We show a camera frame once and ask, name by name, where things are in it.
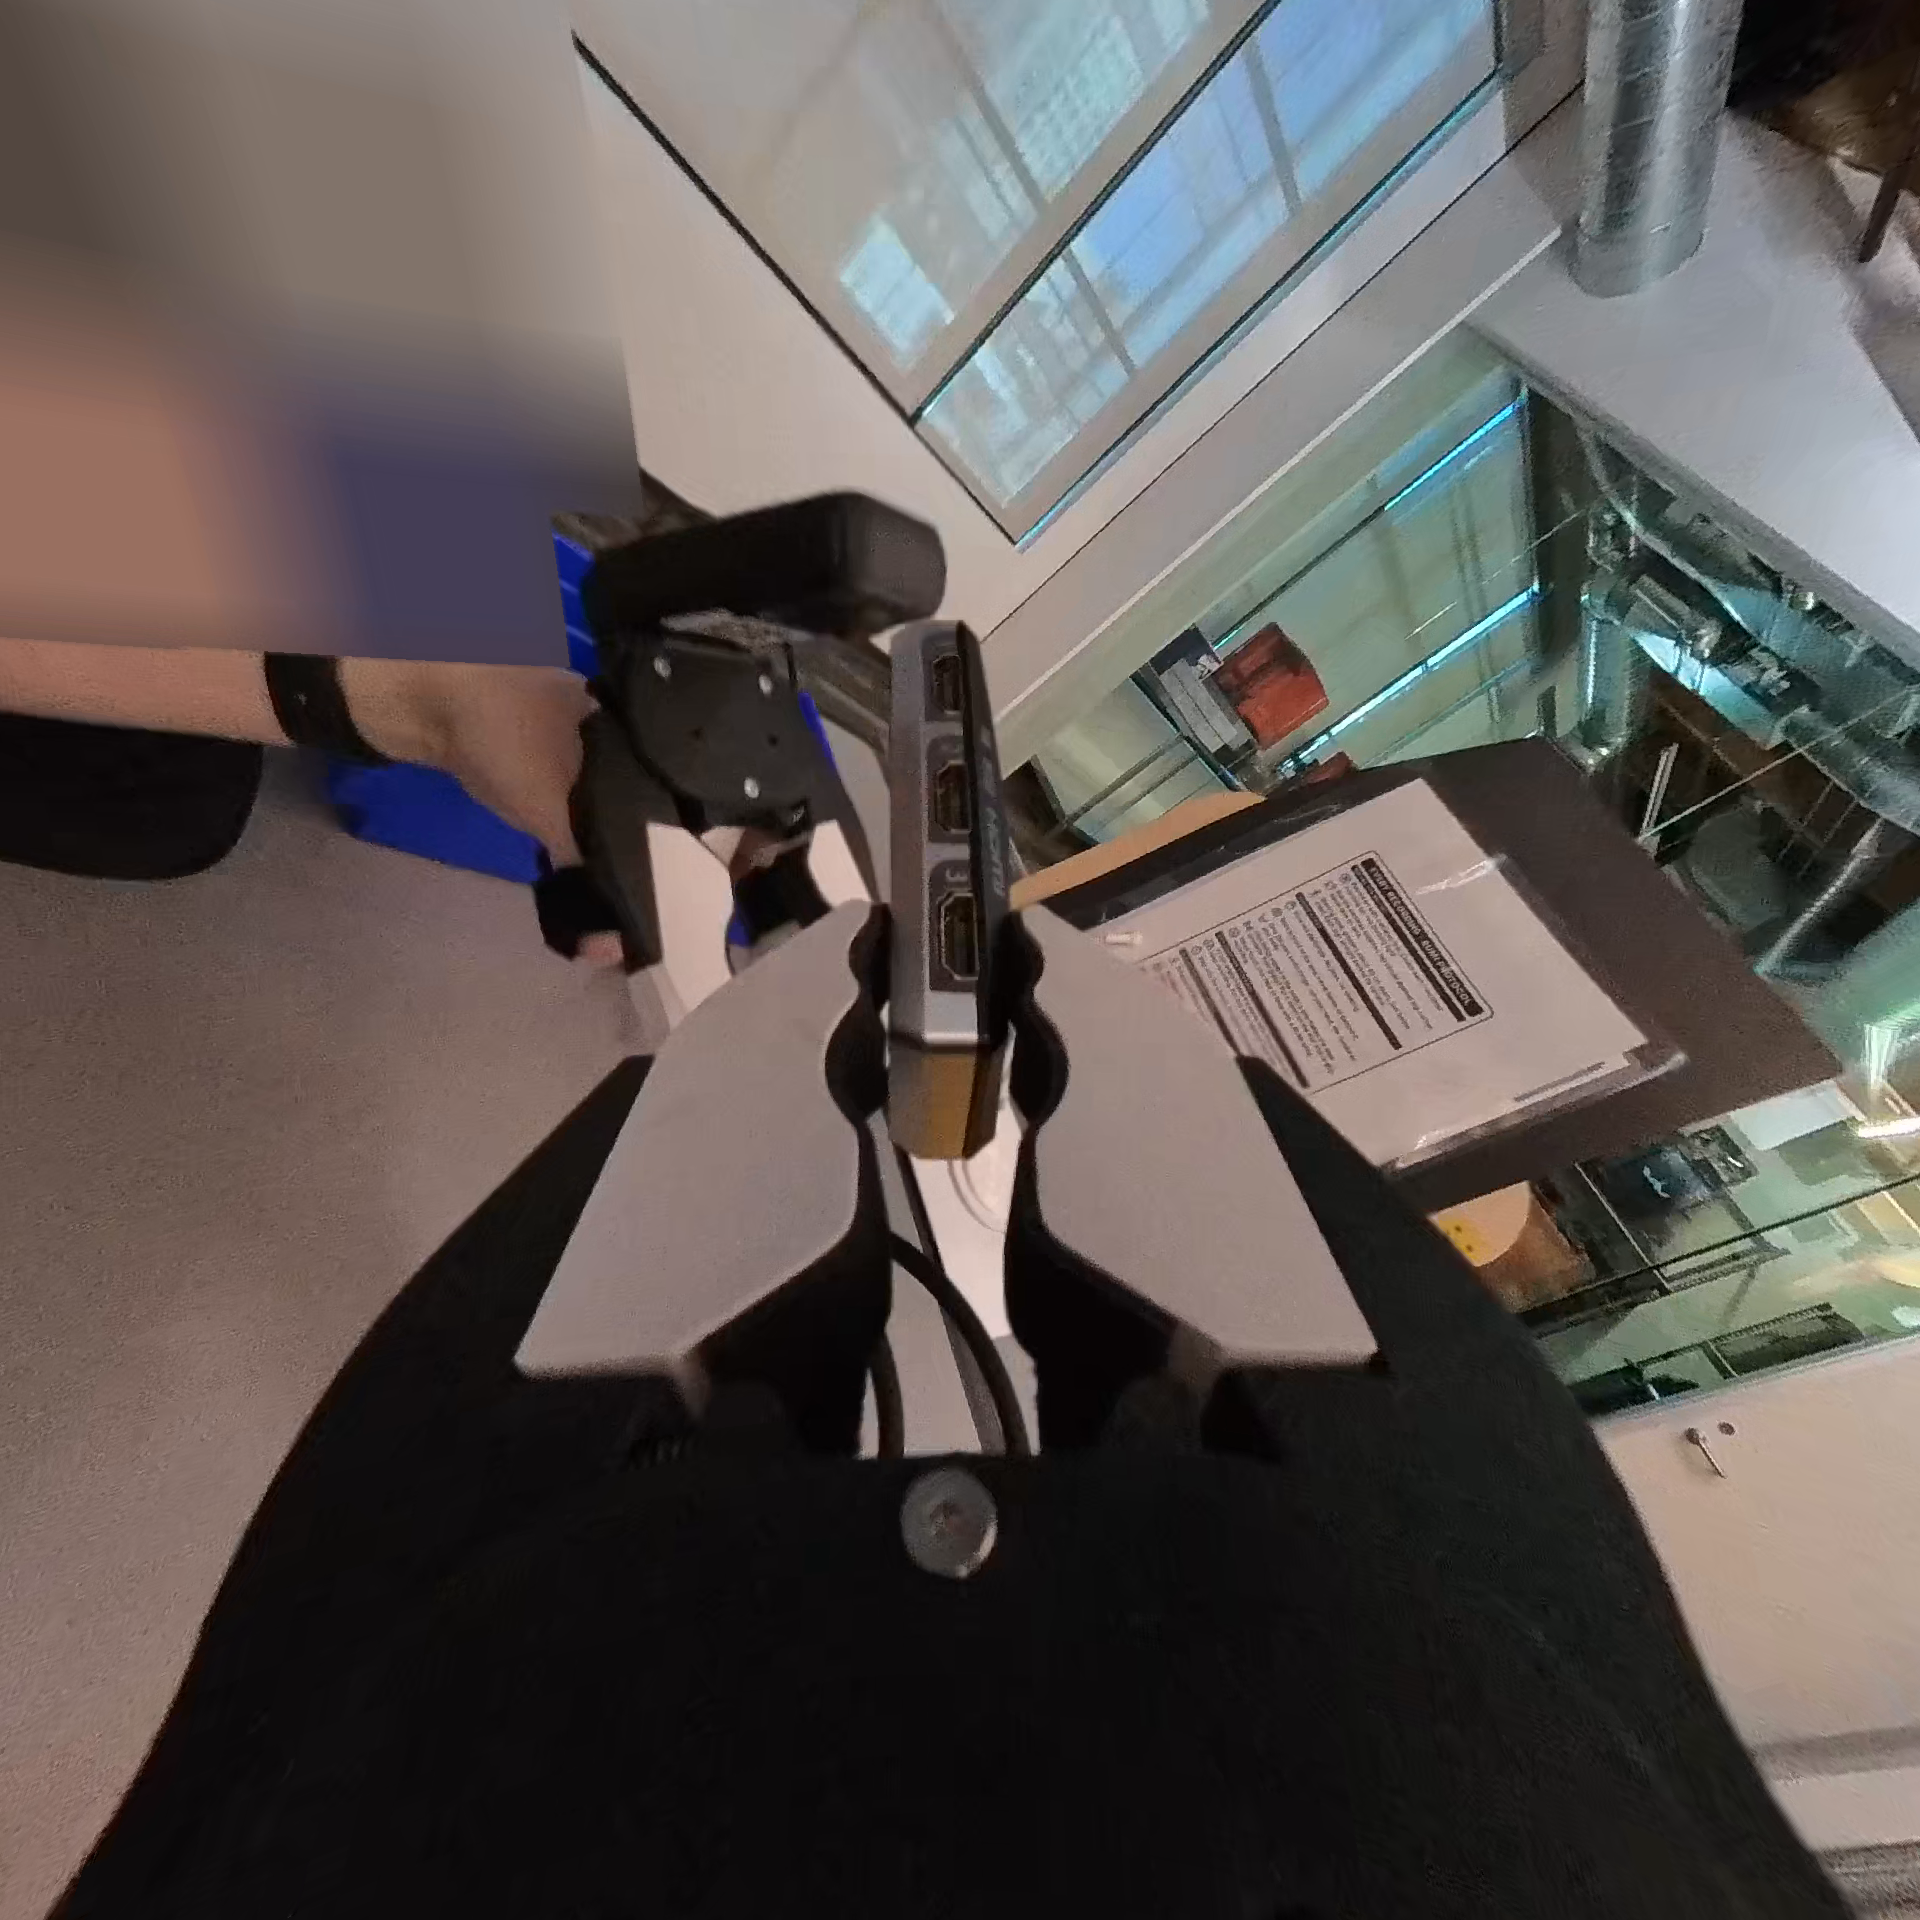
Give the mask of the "person's black shirt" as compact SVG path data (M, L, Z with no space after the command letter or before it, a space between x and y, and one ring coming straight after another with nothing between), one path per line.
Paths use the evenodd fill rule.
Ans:
M253 742L4 712L2 861L82 880L181 880L240 844Z

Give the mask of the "red canister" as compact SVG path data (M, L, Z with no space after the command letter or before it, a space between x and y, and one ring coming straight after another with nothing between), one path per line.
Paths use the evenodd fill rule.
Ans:
M1260 752L1281 748L1329 710L1316 667L1272 619L1218 659L1213 680Z

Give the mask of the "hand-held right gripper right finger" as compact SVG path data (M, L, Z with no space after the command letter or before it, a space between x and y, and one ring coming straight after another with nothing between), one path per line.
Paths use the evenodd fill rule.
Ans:
M1001 932L1023 1141L1004 1300L1035 1365L1355 1370L1369 1327L1231 1045L1047 907Z

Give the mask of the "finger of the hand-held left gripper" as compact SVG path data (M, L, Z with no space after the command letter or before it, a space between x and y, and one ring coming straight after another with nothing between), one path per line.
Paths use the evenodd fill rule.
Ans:
M732 891L727 954L761 954L827 914L811 840L810 810L704 828L704 848L727 869Z
M825 907L889 903L892 664L866 640L802 638L801 693L821 727L804 749L808 876Z

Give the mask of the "window with roller blind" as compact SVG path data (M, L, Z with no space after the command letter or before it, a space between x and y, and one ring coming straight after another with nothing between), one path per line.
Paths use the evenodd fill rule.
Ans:
M1578 85L1585 5L596 2L577 50L1032 541L1367 227Z

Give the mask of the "grey hdmi switch hub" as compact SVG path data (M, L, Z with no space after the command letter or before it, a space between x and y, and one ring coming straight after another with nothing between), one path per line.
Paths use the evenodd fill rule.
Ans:
M887 1120L906 1155L964 1162L1000 1122L1001 926L1017 876L976 636L901 626L887 712Z

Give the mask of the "black wristband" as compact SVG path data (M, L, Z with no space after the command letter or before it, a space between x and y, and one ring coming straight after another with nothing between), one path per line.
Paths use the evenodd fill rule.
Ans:
M312 654L266 654L260 676L280 731L289 742L352 765L384 768L384 754L355 723L344 660Z

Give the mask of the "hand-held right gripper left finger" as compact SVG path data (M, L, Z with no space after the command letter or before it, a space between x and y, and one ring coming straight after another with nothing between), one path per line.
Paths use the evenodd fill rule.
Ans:
M885 1223L887 927L882 906L842 903L675 1027L519 1340L523 1375L689 1379Z

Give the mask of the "instruction sheet sign stand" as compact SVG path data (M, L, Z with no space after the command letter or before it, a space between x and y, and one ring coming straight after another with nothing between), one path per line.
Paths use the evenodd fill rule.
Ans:
M1057 1255L1218 1358L1365 1363L1377 1336L1245 1066L1413 1172L1688 1059L1429 779L1212 870L1199 837L1162 850L1173 876L1112 866L1107 900L1093 880L1016 893L1035 1076L1016 1094L1008 1300Z

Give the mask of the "person's left forearm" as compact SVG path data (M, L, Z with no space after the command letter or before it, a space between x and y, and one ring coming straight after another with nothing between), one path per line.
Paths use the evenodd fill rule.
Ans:
M291 742L264 655L229 648L2 640L2 710L101 730Z

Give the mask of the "silver spiral duct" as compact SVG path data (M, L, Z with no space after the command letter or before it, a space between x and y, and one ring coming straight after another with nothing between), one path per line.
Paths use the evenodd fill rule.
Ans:
M1592 2L1570 275L1619 300L1665 282L1707 230L1739 2Z

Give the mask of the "person's left hand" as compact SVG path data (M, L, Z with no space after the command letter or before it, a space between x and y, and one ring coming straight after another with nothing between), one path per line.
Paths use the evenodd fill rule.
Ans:
M553 872L583 861L571 789L585 764L585 679L543 664L364 662L352 684L351 709L368 744L456 779L530 834Z

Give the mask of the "blue plastic storage bin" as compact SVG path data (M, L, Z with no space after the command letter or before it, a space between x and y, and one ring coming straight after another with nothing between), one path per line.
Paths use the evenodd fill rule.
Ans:
M600 533L587 517L565 517L553 534L568 676L579 684L587 684L596 671L583 584ZM416 764L375 771L328 756L324 790L338 824L364 844L525 887L536 887L553 870L548 852L543 852L530 831L509 824L492 805L466 792L452 774Z

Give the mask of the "white door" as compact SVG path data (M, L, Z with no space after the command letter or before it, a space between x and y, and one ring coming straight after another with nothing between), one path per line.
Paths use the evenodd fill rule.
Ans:
M1595 1432L1805 1844L1916 1847L1916 1336L1607 1414Z

